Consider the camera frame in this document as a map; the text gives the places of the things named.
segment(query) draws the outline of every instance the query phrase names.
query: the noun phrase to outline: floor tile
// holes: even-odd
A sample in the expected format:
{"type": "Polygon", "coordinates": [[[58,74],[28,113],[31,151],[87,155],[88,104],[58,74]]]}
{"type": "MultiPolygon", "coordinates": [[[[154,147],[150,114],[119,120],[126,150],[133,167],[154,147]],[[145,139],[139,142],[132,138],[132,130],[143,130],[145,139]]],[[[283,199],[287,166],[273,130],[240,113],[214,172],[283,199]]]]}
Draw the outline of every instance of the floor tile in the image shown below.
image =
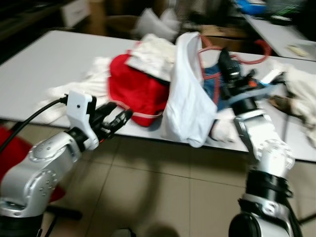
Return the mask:
{"type": "Polygon", "coordinates": [[[138,237],[174,230],[189,236],[189,179],[112,166],[88,237],[130,227],[138,237]]]}
{"type": "Polygon", "coordinates": [[[53,205],[81,211],[83,218],[74,221],[60,218],[50,237],[84,237],[101,194],[110,166],[79,161],[66,195],[53,205]]]}
{"type": "Polygon", "coordinates": [[[190,147],[122,138],[113,165],[189,177],[190,147]]]}
{"type": "Polygon", "coordinates": [[[84,159],[90,162],[112,164],[115,154],[118,151],[120,140],[120,137],[105,140],[97,149],[84,154],[84,159]]]}
{"type": "Polygon", "coordinates": [[[57,128],[57,127],[53,127],[49,136],[52,137],[60,132],[64,132],[64,131],[68,131],[69,129],[67,128],[57,128]]]}
{"type": "MultiPolygon", "coordinates": [[[[290,199],[290,204],[298,220],[316,213],[316,199],[295,197],[290,199]]],[[[315,237],[316,219],[304,224],[301,230],[304,237],[315,237]]]]}
{"type": "Polygon", "coordinates": [[[288,181],[296,196],[316,198],[316,165],[296,162],[288,174],[288,181]]]}
{"type": "Polygon", "coordinates": [[[245,155],[211,150],[191,149],[191,178],[245,187],[245,155]]]}
{"type": "Polygon", "coordinates": [[[53,128],[51,127],[27,125],[18,136],[34,145],[49,138],[52,130],[53,128]]]}
{"type": "Polygon", "coordinates": [[[6,127],[7,129],[11,129],[16,123],[11,121],[2,121],[1,126],[6,127]]]}
{"type": "Polygon", "coordinates": [[[47,233],[48,228],[49,228],[50,224],[52,223],[53,219],[54,219],[53,214],[50,214],[50,213],[44,214],[42,225],[41,225],[41,229],[42,229],[41,237],[45,236],[45,234],[47,233]]]}
{"type": "Polygon", "coordinates": [[[228,237],[244,188],[190,180],[190,237],[228,237]]]}

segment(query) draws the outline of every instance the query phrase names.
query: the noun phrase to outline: white fabric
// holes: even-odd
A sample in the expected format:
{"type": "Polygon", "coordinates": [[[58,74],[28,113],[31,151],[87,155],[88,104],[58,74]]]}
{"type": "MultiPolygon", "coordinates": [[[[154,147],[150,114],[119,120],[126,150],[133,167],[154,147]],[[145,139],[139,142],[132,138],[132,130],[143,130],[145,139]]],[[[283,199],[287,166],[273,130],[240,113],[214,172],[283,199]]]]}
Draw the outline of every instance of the white fabric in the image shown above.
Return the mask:
{"type": "Polygon", "coordinates": [[[146,34],[155,34],[159,38],[168,41],[173,41],[177,33],[177,31],[165,25],[151,8],[146,8],[143,11],[133,30],[133,34],[139,37],[144,37],[146,34]]]}
{"type": "Polygon", "coordinates": [[[286,72],[286,85],[295,95],[291,100],[292,113],[304,117],[305,133],[316,148],[316,75],[275,60],[272,61],[272,67],[286,72]]]}
{"type": "Polygon", "coordinates": [[[177,15],[173,8],[166,9],[160,16],[160,20],[175,32],[180,31],[180,21],[177,20],[177,15]]]}
{"type": "Polygon", "coordinates": [[[211,138],[224,143],[235,142],[238,138],[234,122],[231,119],[216,121],[211,130],[211,138]]]}
{"type": "Polygon", "coordinates": [[[160,127],[163,138],[201,147],[210,132],[217,107],[203,90],[198,33],[185,33],[176,42],[170,95],[160,127]]]}
{"type": "MultiPolygon", "coordinates": [[[[70,90],[81,93],[87,93],[97,97],[97,106],[108,102],[107,79],[110,76],[110,58],[97,57],[87,73],[85,79],[81,82],[71,82],[56,88],[50,88],[46,91],[47,99],[39,102],[36,110],[42,108],[48,103],[64,97],[70,90]]],[[[51,123],[66,114],[66,106],[57,104],[39,115],[39,118],[45,123],[51,123]]]]}
{"type": "Polygon", "coordinates": [[[148,34],[132,50],[126,64],[153,77],[170,81],[174,63],[175,45],[165,39],[148,34]]]}

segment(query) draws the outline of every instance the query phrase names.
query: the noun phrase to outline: desk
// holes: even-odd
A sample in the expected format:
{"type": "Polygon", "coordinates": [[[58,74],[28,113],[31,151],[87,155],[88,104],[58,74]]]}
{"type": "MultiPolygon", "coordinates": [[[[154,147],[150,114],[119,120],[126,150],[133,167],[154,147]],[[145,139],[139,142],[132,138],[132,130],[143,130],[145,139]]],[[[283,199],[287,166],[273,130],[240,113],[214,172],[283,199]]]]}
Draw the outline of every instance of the desk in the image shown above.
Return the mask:
{"type": "Polygon", "coordinates": [[[279,26],[269,21],[257,20],[244,15],[252,28],[270,45],[281,57],[316,61],[316,42],[307,40],[294,26],[279,26]],[[301,57],[287,49],[288,45],[296,45],[310,55],[301,57]]]}
{"type": "MultiPolygon", "coordinates": [[[[26,119],[34,111],[35,104],[45,98],[45,91],[48,88],[82,80],[95,57],[115,57],[131,49],[134,44],[135,41],[133,40],[78,33],[52,31],[46,34],[0,67],[0,119],[12,121],[26,119]]],[[[218,54],[218,51],[208,51],[203,54],[203,60],[215,64],[218,54]]],[[[254,60],[260,57],[245,53],[239,53],[239,55],[245,60],[254,60]]],[[[291,63],[298,69],[310,73],[315,71],[316,67],[315,62],[311,61],[278,57],[274,57],[274,59],[283,63],[291,63]]],[[[263,78],[269,71],[267,61],[256,67],[258,79],[263,78]]],[[[254,66],[245,65],[243,70],[252,68],[254,66]]],[[[281,93],[282,88],[279,87],[277,90],[281,93]]],[[[286,116],[266,101],[260,102],[260,105],[266,109],[281,136],[285,127],[286,116]]],[[[218,118],[232,119],[233,117],[234,115],[229,109],[218,114],[218,118]]],[[[34,123],[43,124],[39,119],[35,119],[34,123]]],[[[69,122],[66,117],[63,117],[46,125],[67,128],[69,122]]],[[[148,128],[140,127],[130,121],[118,134],[162,141],[159,126],[159,120],[148,128]]],[[[301,133],[301,130],[297,129],[293,132],[301,133]]],[[[246,147],[239,139],[230,144],[222,144],[210,139],[205,146],[247,152],[246,147]]],[[[307,157],[301,155],[303,150],[299,146],[294,144],[292,148],[298,154],[297,158],[316,161],[315,154],[312,153],[307,157]]]]}

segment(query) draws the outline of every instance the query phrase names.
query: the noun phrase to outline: cardboard box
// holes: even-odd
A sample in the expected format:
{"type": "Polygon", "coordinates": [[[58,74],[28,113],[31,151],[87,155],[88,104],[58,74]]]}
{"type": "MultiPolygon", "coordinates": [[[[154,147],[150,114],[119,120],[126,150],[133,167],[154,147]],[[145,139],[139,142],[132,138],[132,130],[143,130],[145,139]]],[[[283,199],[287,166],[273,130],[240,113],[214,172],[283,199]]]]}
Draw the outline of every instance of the cardboard box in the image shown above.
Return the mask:
{"type": "Polygon", "coordinates": [[[227,47],[232,52],[249,52],[253,44],[244,30],[234,27],[203,25],[201,34],[206,36],[213,45],[227,47]]]}

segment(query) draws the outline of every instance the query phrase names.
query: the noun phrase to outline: pile of clothes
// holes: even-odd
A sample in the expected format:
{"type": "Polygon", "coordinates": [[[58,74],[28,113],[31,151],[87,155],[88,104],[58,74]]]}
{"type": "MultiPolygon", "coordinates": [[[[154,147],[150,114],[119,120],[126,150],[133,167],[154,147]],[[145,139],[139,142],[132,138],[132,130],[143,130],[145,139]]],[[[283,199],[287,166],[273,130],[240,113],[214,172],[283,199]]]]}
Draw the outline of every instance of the pile of clothes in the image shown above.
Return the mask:
{"type": "MultiPolygon", "coordinates": [[[[140,126],[150,126],[164,113],[162,137],[200,147],[209,135],[217,112],[212,101],[216,85],[212,80],[204,83],[203,77],[207,74],[202,72],[200,49],[199,33],[183,34],[176,45],[148,34],[126,54],[113,59],[96,58],[83,81],[50,88],[46,92],[47,99],[39,102],[37,109],[76,90],[96,96],[97,106],[114,101],[125,109],[132,109],[132,119],[140,126]]],[[[218,69],[208,68],[206,72],[209,75],[214,70],[218,69]]],[[[220,101],[219,109],[223,108],[224,103],[220,101]]],[[[63,105],[55,105],[40,117],[43,122],[52,123],[65,112],[63,105]]]]}
{"type": "MultiPolygon", "coordinates": [[[[232,120],[216,119],[218,111],[226,108],[219,96],[223,83],[219,69],[217,65],[204,68],[199,56],[202,51],[199,33],[184,33],[175,45],[154,34],[145,35],[126,54],[96,58],[83,81],[49,89],[47,99],[37,109],[76,90],[96,96],[97,106],[114,101],[133,110],[132,120],[140,126],[151,126],[162,116],[160,134],[168,140],[193,147],[201,147],[208,137],[233,142],[238,135],[232,120]]],[[[307,136],[315,146],[315,75],[278,62],[271,69],[275,67],[287,72],[289,91],[296,96],[285,100],[275,97],[270,101],[286,113],[302,117],[307,136]]],[[[65,107],[55,105],[40,116],[43,122],[51,123],[64,114],[65,107]]]]}

